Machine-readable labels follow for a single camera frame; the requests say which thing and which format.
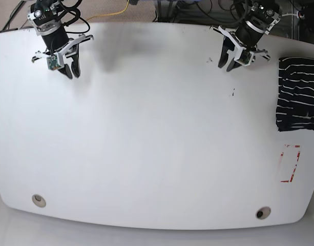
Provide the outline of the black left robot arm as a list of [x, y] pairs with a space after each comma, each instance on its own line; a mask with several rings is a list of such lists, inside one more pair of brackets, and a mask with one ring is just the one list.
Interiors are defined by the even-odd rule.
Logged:
[[240, 66], [251, 65], [259, 55], [270, 60], [268, 51], [257, 46], [263, 35], [268, 35], [271, 29], [280, 21], [282, 10], [275, 1], [245, 1], [244, 13], [238, 20], [238, 28], [227, 31], [219, 26], [214, 30], [223, 35], [223, 44], [218, 61], [218, 67], [223, 68], [229, 51], [234, 57], [226, 68], [227, 72]]

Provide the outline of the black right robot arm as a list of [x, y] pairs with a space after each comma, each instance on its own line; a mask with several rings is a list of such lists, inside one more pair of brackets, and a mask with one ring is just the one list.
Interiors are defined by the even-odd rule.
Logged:
[[88, 31], [72, 32], [77, 34], [77, 38], [70, 38], [70, 32], [65, 27], [70, 26], [78, 20], [82, 20], [91, 29], [89, 23], [81, 17], [79, 5], [82, 1], [77, 1], [72, 6], [66, 6], [62, 1], [36, 1], [32, 4], [27, 13], [27, 19], [36, 34], [41, 36], [46, 49], [44, 52], [37, 51], [31, 61], [44, 58], [48, 69], [58, 71], [69, 79], [79, 78], [79, 45], [93, 40], [94, 36], [86, 35]]

